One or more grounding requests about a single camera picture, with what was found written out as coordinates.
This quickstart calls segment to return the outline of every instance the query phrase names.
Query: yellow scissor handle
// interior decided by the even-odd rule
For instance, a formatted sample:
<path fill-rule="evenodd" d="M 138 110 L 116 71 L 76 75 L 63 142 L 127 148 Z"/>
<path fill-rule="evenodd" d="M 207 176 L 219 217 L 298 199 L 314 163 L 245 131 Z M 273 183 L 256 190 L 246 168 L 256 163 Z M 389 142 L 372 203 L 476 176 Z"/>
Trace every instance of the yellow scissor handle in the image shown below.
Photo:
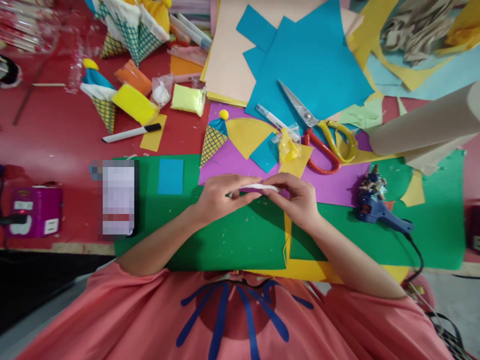
<path fill-rule="evenodd" d="M 330 149 L 337 156 L 337 158 L 339 158 L 342 163 L 351 162 L 354 159 L 355 155 L 357 154 L 358 143 L 357 143 L 357 139 L 355 139 L 355 136 L 350 131 L 350 129 L 339 122 L 331 121 L 331 120 L 322 120 L 318 123 L 318 126 L 323 131 L 323 134 L 326 137 L 326 140 L 328 142 L 328 145 L 330 146 Z M 339 132 L 345 134 L 346 139 L 348 140 L 348 156 L 346 158 L 343 158 L 343 156 L 339 152 L 339 149 L 335 145 L 335 141 L 332 136 L 332 133 L 329 130 L 329 127 L 334 128 Z"/>

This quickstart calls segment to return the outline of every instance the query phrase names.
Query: purple paper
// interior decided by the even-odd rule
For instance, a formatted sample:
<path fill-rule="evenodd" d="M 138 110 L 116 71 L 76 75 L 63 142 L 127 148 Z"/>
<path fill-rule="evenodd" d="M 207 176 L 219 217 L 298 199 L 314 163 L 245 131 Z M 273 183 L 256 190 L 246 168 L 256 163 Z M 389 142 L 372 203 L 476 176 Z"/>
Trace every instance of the purple paper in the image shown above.
<path fill-rule="evenodd" d="M 229 119 L 252 118 L 242 108 L 220 102 L 212 102 L 208 121 L 218 119 L 220 110 L 224 109 L 228 111 Z M 357 135 L 357 140 L 361 143 L 362 150 L 369 148 L 368 134 L 366 132 L 360 131 Z M 312 152 L 311 158 L 322 169 L 328 170 L 332 168 L 328 158 L 316 147 Z M 370 170 L 370 165 L 371 163 L 368 162 L 342 166 L 337 173 L 332 175 L 318 174 L 307 166 L 301 178 L 315 187 L 316 201 L 318 203 L 355 207 L 356 197 L 353 196 L 353 193 L 357 192 L 364 174 Z M 203 186 L 207 179 L 222 174 L 240 174 L 267 179 L 277 174 L 280 166 L 280 164 L 277 164 L 269 173 L 265 173 L 253 160 L 245 160 L 235 145 L 230 140 L 227 140 L 200 169 L 198 184 Z"/>

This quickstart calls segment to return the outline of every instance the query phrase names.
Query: scissor blade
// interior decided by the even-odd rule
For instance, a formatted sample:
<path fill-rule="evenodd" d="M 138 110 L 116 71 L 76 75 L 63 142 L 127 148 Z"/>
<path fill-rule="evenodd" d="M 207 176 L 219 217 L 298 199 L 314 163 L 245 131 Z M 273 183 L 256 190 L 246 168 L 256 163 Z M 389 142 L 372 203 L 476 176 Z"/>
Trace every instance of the scissor blade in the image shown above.
<path fill-rule="evenodd" d="M 288 98 L 288 100 L 290 100 L 291 104 L 295 108 L 298 116 L 303 120 L 303 122 L 309 128 L 313 128 L 315 125 L 317 125 L 319 121 L 315 119 L 313 114 L 305 107 L 305 105 L 302 104 L 300 99 L 296 97 L 295 94 L 288 87 L 286 87 L 283 82 L 281 82 L 279 79 L 277 81 L 280 84 L 281 89 L 285 93 L 286 97 Z"/>

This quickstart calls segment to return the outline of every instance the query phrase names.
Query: red scissor handle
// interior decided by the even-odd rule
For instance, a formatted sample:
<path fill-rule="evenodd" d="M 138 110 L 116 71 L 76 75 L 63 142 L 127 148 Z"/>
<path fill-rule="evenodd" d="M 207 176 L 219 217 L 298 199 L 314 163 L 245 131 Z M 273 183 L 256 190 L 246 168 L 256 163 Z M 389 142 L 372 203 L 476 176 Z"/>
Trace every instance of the red scissor handle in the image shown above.
<path fill-rule="evenodd" d="M 305 145 L 310 146 L 310 138 L 312 143 L 316 145 L 316 147 L 321 150 L 324 154 L 326 154 L 331 162 L 333 163 L 333 168 L 331 170 L 323 170 L 319 168 L 310 157 L 308 159 L 308 166 L 316 173 L 323 174 L 323 175 L 331 175 L 335 174 L 340 169 L 340 160 L 339 158 L 330 150 L 330 148 L 321 141 L 317 135 L 314 134 L 313 129 L 310 127 L 308 128 L 305 133 L 303 134 L 303 142 Z"/>

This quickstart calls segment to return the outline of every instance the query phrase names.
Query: phone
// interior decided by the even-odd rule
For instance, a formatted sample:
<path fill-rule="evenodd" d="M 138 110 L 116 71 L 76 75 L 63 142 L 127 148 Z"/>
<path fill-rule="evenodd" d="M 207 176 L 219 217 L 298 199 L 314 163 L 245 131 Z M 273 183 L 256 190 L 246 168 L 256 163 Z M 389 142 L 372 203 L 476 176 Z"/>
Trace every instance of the phone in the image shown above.
<path fill-rule="evenodd" d="M 99 237 L 118 241 L 138 232 L 140 168 L 137 160 L 103 160 L 93 164 L 92 178 L 99 182 Z"/>

